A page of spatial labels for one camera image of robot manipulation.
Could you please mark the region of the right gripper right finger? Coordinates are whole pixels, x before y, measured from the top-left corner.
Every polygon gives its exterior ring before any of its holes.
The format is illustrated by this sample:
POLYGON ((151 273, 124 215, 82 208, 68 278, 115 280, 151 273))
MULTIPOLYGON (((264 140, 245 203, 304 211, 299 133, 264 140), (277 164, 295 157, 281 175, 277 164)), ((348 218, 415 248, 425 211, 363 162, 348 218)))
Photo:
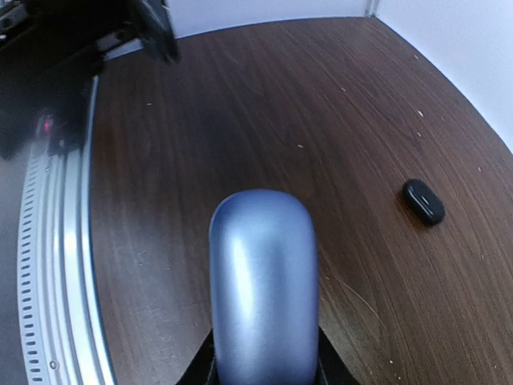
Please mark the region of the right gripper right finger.
POLYGON ((318 385, 360 385, 342 362, 340 355, 321 328, 318 332, 317 350, 318 385))

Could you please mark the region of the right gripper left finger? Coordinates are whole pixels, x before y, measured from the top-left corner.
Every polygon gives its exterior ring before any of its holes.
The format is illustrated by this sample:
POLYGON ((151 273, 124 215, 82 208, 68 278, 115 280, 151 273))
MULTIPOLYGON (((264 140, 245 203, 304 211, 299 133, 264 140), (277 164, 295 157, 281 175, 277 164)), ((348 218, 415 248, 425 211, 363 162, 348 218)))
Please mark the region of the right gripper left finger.
POLYGON ((216 385, 218 383, 213 331, 210 330, 176 385, 216 385))

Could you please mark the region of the blue oval case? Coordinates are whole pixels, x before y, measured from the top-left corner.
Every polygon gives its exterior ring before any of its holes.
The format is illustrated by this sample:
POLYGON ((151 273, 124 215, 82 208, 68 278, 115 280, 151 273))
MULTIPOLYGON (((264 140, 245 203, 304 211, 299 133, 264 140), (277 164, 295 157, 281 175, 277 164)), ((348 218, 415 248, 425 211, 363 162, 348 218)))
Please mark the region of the blue oval case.
POLYGON ((318 268, 313 221, 288 193, 238 192, 209 227, 212 331, 223 384, 312 384, 318 268))

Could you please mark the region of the black earbud charging case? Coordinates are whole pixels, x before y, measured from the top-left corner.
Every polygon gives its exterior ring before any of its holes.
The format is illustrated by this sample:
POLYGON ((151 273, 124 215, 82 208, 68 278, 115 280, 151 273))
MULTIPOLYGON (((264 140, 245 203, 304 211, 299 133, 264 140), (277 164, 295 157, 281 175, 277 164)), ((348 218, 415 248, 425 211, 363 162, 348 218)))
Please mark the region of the black earbud charging case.
POLYGON ((446 216, 443 202, 422 180, 407 180, 402 186, 402 198, 410 211, 426 226, 435 226, 446 216))

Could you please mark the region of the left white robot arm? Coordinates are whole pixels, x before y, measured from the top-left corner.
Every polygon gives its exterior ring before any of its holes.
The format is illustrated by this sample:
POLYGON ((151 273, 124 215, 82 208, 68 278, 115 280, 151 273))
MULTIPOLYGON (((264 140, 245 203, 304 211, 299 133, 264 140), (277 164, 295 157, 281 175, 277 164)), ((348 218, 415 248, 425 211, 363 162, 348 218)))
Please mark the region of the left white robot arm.
POLYGON ((180 57, 163 1, 3 1, 1 157, 31 139, 81 148, 92 80, 133 39, 164 63, 180 57))

